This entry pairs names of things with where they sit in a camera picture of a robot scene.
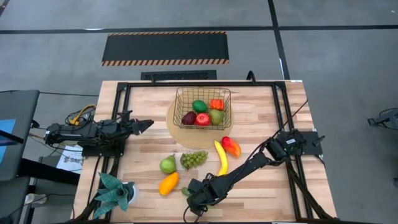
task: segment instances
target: green grapes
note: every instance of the green grapes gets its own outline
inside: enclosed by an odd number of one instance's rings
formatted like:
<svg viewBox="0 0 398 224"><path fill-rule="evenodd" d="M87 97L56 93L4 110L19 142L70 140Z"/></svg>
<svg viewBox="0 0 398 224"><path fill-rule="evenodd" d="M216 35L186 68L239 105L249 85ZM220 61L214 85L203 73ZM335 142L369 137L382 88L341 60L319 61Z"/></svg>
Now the green grapes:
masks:
<svg viewBox="0 0 398 224"><path fill-rule="evenodd" d="M187 170L204 164L207 160L208 152L198 151L193 153L184 153L180 158L180 163Z"/></svg>

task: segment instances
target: green leaves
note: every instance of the green leaves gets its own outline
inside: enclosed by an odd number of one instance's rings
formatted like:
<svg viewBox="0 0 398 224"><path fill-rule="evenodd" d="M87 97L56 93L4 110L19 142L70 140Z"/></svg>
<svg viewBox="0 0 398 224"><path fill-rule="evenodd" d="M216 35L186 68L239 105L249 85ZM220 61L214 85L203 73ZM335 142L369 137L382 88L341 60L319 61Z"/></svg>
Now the green leaves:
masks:
<svg viewBox="0 0 398 224"><path fill-rule="evenodd" d="M118 202L122 198L127 198L127 195L128 191L124 189L123 185L120 185L116 189L96 197L95 200L100 200L102 202Z"/></svg>
<svg viewBox="0 0 398 224"><path fill-rule="evenodd" d="M98 217L104 215L105 213L112 210L116 206L118 206L117 202L102 203L102 205L97 210L95 210L94 218L98 218Z"/></svg>
<svg viewBox="0 0 398 224"><path fill-rule="evenodd" d="M109 174L99 173L101 181L106 187L105 189L98 189L99 196L95 200L102 201L102 205L95 210L94 218L104 215L106 212L112 210L116 206L120 206L123 211L129 207L127 198L133 194L134 182L129 182L124 185L120 180Z"/></svg>
<svg viewBox="0 0 398 224"><path fill-rule="evenodd" d="M127 197L118 200L118 204L123 211L127 211L129 207L129 202L127 201Z"/></svg>
<svg viewBox="0 0 398 224"><path fill-rule="evenodd" d="M108 190L113 190L116 187L119 187L119 185L122 185L123 183L118 180L116 177L109 175L109 174L103 174L99 173L99 177L101 178L102 183Z"/></svg>

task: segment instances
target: hazard stripe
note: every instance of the hazard stripe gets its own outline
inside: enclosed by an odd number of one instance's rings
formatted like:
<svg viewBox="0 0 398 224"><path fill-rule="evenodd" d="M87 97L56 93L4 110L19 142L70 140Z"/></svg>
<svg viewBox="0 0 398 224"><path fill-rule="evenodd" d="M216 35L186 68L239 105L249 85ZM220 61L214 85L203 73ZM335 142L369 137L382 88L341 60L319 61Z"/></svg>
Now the hazard stripe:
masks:
<svg viewBox="0 0 398 224"><path fill-rule="evenodd" d="M228 59L166 59L166 60L110 60L102 62L102 66L135 66L135 65L221 65L228 64Z"/></svg>
<svg viewBox="0 0 398 224"><path fill-rule="evenodd" d="M112 35L170 35L170 34L225 34L226 31L174 31L174 32L130 32L130 33L113 33Z"/></svg>

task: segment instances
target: metal wire basket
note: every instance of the metal wire basket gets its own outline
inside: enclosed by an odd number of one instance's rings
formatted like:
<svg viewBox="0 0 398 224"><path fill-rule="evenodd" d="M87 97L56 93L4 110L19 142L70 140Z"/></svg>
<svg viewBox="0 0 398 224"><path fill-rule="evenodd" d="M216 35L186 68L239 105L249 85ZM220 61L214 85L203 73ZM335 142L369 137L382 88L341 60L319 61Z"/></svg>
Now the metal wire basket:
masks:
<svg viewBox="0 0 398 224"><path fill-rule="evenodd" d="M194 111L192 103L195 100L202 100L207 105L208 113L210 109L211 100L224 100L224 118L219 125L198 126L182 124L182 117L189 111ZM224 130L231 126L231 91L226 88L195 88L195 87L180 87L175 94L174 105L174 125L180 128L196 128L196 129L210 129L210 130Z"/></svg>

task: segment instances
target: wooden tabletop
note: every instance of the wooden tabletop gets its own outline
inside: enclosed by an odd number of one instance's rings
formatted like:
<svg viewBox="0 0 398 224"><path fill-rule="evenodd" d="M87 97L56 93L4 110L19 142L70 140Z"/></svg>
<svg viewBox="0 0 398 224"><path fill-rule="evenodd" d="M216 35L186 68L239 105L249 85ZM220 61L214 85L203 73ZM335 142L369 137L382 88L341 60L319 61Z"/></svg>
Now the wooden tabletop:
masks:
<svg viewBox="0 0 398 224"><path fill-rule="evenodd" d="M99 94L95 120L110 119L116 94L116 81L103 82ZM305 102L306 95L302 82L286 81L292 113ZM272 90L267 86L223 87L231 90L234 126L229 135L242 148L242 156L235 159L228 155L229 171L240 166L247 156L261 142L278 130ZM118 178L124 182L134 181L140 192L139 199L130 205L127 212L119 207L111 215L111 222L182 222L183 211L187 207L186 196L180 189L187 187L192 178L203 180L208 172L217 174L220 159L215 148L209 152L206 163L185 171L177 163L180 182L168 196L159 194L159 184L166 177L159 170L159 162L171 154L176 160L184 152L192 152L176 143L166 127L166 112L175 99L177 87L134 87L131 89L129 110L131 117L153 119L155 123L140 136L131 136L126 142L125 153L119 165ZM283 105L282 94L279 94ZM294 125L300 130L313 129L312 117L305 105L294 117ZM309 191L325 209L335 216L328 179L322 163L314 156L302 156L303 168ZM85 159L75 197L75 212L80 214L86 207L90 183L96 157ZM93 193L98 187L96 175ZM302 194L298 191L301 214L305 216ZM187 212L187 220L196 216ZM285 165L265 166L234 185L228 197L214 207L210 207L199 221L201 222L266 222L292 221L294 211L290 196Z"/></svg>

